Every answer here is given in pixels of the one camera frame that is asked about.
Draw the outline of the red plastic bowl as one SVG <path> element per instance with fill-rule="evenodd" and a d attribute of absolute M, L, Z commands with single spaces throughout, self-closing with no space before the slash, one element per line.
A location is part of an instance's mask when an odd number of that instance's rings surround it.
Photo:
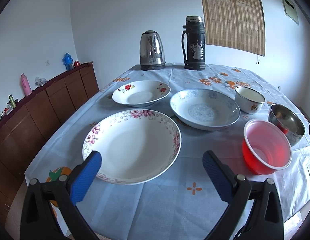
<path fill-rule="evenodd" d="M 243 129 L 244 163 L 255 175 L 273 174 L 289 167 L 291 145 L 284 133 L 265 120 L 253 119 Z"/>

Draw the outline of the white enamel bowl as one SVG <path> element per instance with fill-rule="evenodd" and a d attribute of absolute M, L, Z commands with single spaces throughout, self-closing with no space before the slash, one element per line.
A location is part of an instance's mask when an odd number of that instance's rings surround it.
<path fill-rule="evenodd" d="M 252 88 L 244 86 L 237 86 L 235 88 L 235 102 L 240 110 L 247 114 L 258 113 L 265 101 L 265 97 Z"/>

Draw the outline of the large pink-floral white plate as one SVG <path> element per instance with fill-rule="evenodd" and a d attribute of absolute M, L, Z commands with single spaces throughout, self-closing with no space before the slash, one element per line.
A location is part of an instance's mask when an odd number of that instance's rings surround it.
<path fill-rule="evenodd" d="M 151 181 L 168 170 L 182 145 L 178 125 L 167 115 L 149 109 L 115 113 L 96 124 L 82 146 L 86 159 L 101 154 L 97 178 L 119 185 Z"/>

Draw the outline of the blue patterned ceramic plate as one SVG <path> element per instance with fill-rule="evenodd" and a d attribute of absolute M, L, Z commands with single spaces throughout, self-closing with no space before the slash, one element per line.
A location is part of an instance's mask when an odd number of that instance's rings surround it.
<path fill-rule="evenodd" d="M 241 116 L 235 100 L 210 89 L 181 90 L 170 99 L 170 107 L 182 122 L 204 131 L 227 128 Z"/>

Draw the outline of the red-flower white plate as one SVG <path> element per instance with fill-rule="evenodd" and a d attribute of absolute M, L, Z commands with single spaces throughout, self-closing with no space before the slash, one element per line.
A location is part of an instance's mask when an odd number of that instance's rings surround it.
<path fill-rule="evenodd" d="M 120 105 L 146 107 L 162 100 L 170 92 L 169 85 L 160 81 L 134 81 L 117 88 L 112 99 Z"/>

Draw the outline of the brown wooden sideboard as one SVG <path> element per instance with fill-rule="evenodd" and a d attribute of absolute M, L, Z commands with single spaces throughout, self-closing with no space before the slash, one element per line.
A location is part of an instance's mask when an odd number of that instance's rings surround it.
<path fill-rule="evenodd" d="M 92 62 L 83 63 L 33 90 L 0 120 L 0 224 L 34 157 L 98 90 Z"/>

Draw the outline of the clutter on sideboard end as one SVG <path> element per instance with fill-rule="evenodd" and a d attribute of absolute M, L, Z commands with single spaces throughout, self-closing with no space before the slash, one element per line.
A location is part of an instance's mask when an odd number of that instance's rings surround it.
<path fill-rule="evenodd" d="M 11 103 L 8 103 L 3 111 L 0 111 L 0 121 L 3 117 L 7 116 L 11 111 L 13 110 L 13 107 Z"/>

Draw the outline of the green gold canister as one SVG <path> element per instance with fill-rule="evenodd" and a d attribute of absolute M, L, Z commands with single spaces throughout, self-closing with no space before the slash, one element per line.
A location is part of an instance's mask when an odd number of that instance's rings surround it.
<path fill-rule="evenodd" d="M 15 103 L 15 100 L 14 100 L 12 94 L 9 95 L 9 100 L 10 100 L 10 104 L 11 104 L 12 108 L 15 108 L 16 107 L 16 103 Z"/>

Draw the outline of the pink thermos bottle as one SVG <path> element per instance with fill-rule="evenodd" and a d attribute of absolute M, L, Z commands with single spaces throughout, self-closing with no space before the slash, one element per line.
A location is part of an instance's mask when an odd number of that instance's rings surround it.
<path fill-rule="evenodd" d="M 28 79 L 24 73 L 20 76 L 20 83 L 25 96 L 29 96 L 32 93 Z"/>

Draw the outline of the crumpled plastic bag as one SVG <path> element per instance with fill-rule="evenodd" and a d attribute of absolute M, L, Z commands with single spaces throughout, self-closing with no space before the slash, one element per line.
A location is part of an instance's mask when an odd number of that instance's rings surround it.
<path fill-rule="evenodd" d="M 37 87 L 42 87 L 46 83 L 47 83 L 47 80 L 45 78 L 43 78 L 43 77 L 36 77 L 35 78 L 35 85 Z"/>

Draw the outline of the white persimmon print tablecloth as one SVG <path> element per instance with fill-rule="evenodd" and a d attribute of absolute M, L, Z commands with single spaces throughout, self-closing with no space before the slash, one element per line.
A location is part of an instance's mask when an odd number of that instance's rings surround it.
<path fill-rule="evenodd" d="M 46 181 L 60 167 L 82 163 L 82 145 L 88 132 L 125 106 L 112 100 L 113 92 L 133 81 L 167 83 L 171 93 L 187 88 L 212 89 L 233 98 L 236 86 L 260 92 L 266 102 L 256 119 L 266 120 L 273 103 L 294 111 L 305 127 L 305 116 L 282 92 L 260 75 L 246 69 L 210 64 L 203 71 L 171 63 L 161 70 L 142 71 L 136 65 L 88 100 L 48 140 L 25 172 L 26 180 Z M 243 128 L 252 119 L 242 114 L 229 128 L 205 132 L 178 123 L 182 147 L 174 164 L 158 178 L 139 185 L 114 185 L 95 179 L 77 206 L 91 228 L 111 239 L 203 239 L 216 224 L 226 203 L 220 200 L 202 165 L 203 153 L 212 150 L 235 173 L 261 180 L 242 157 Z"/>

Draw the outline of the blue thermos bottle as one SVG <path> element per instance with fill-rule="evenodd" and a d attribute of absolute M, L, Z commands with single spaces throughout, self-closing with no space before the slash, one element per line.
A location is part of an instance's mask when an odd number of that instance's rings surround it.
<path fill-rule="evenodd" d="M 67 71 L 72 70 L 73 67 L 73 59 L 71 58 L 71 55 L 69 53 L 65 53 L 63 59 L 62 59 L 63 64 L 66 67 Z"/>

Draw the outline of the black thermos flask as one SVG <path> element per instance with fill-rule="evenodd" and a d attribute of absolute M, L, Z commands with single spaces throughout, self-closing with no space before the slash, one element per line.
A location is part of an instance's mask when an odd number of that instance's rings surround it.
<path fill-rule="evenodd" d="M 184 68 L 205 70 L 205 27 L 200 16 L 187 16 L 182 33 Z"/>

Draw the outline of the stainless steel electric kettle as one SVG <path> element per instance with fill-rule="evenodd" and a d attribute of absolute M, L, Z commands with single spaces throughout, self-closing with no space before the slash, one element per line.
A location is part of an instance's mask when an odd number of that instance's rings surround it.
<path fill-rule="evenodd" d="M 143 71 L 160 70 L 165 68 L 164 48 L 159 34 L 154 30 L 147 30 L 140 39 L 140 68 Z"/>

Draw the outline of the bamboo window blind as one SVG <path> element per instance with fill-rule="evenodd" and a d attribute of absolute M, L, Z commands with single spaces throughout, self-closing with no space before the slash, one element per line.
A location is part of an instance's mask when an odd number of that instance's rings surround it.
<path fill-rule="evenodd" d="M 265 56 L 261 0 L 202 0 L 205 43 Z"/>

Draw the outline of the wall electrical panel box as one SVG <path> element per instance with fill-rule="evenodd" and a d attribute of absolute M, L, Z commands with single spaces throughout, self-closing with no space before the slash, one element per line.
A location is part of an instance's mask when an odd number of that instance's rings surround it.
<path fill-rule="evenodd" d="M 299 25 L 298 14 L 294 3 L 291 0 L 282 0 L 285 15 L 291 18 L 297 25 Z"/>

